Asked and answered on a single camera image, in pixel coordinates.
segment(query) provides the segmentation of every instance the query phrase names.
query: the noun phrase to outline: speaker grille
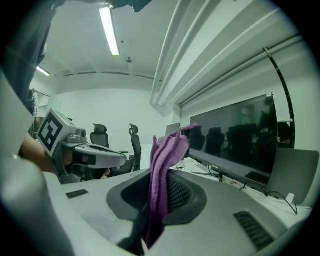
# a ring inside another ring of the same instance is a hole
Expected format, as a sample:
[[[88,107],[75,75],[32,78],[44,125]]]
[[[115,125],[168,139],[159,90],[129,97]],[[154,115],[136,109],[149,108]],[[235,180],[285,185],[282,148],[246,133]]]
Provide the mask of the speaker grille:
[[[248,235],[258,251],[270,245],[274,239],[259,224],[259,222],[248,211],[240,211],[234,214],[244,232]]]

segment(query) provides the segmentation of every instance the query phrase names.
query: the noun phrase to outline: chair backrest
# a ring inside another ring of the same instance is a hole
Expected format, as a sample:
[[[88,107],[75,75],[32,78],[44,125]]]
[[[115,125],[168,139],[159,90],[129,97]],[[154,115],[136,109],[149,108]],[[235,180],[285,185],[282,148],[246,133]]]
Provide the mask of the chair backrest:
[[[102,124],[94,123],[94,132],[90,133],[90,139],[92,144],[110,148],[109,137],[107,134],[107,127]]]
[[[196,126],[190,130],[190,148],[201,151],[206,141],[202,135],[202,126]]]
[[[141,144],[140,139],[137,133],[139,132],[139,128],[134,124],[130,123],[131,128],[129,129],[129,134],[131,136],[131,142],[133,151],[135,154],[135,166],[134,171],[140,170],[140,161],[141,161]]]
[[[224,140],[225,135],[222,134],[221,128],[211,128],[206,136],[205,152],[207,154],[219,156]]]

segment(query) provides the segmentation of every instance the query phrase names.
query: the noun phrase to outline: ceiling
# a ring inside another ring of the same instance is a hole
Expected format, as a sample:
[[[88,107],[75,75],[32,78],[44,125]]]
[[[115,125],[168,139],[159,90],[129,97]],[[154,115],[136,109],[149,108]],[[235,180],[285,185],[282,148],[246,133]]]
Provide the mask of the ceiling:
[[[126,6],[112,11],[120,55],[112,56],[100,5],[67,2],[58,8],[41,67],[51,75],[125,73],[154,78],[166,33],[178,0],[153,0],[135,13]],[[126,60],[131,57],[132,63]]]

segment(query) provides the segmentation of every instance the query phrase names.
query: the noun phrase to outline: person's arm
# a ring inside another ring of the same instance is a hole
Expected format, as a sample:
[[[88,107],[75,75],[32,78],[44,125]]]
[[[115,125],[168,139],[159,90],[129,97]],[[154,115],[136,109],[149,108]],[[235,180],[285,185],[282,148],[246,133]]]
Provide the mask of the person's arm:
[[[22,156],[35,163],[43,172],[55,173],[52,167],[52,162],[42,145],[35,141],[30,134],[27,134],[21,146]],[[63,163],[68,166],[72,163],[72,151],[66,152],[63,156]]]

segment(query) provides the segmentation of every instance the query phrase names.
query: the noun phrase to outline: desk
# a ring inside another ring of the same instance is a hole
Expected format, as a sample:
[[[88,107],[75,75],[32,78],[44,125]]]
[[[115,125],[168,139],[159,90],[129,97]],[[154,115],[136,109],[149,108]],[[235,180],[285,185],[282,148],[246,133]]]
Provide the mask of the desk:
[[[143,168],[148,169],[150,166],[151,148],[152,148],[152,145],[150,144],[145,144],[141,147],[141,164],[140,164],[141,169]],[[213,182],[219,182],[219,179],[214,176],[195,174],[195,173],[209,174],[210,172],[206,166],[199,164],[197,161],[195,161],[192,158],[188,157],[183,161],[180,161],[180,163],[177,164],[176,166],[173,166],[172,169],[177,170],[177,167],[179,165],[185,166],[184,169],[180,170],[182,172],[192,173],[194,175],[201,176],[204,179],[209,179],[209,180],[212,180]],[[243,186],[243,184],[240,183],[239,181],[232,180],[225,176],[223,176],[223,182],[231,186],[235,186],[237,188]],[[246,193],[248,196],[250,196],[252,199],[257,201],[259,204],[264,206],[270,212],[272,212],[275,216],[277,216],[287,228],[290,228],[294,224],[307,219],[312,211],[312,209],[309,207],[298,206],[297,207],[298,215],[295,215],[295,213],[292,211],[290,206],[282,199],[276,199],[272,196],[266,197],[262,192],[259,192],[248,185],[242,191]]]

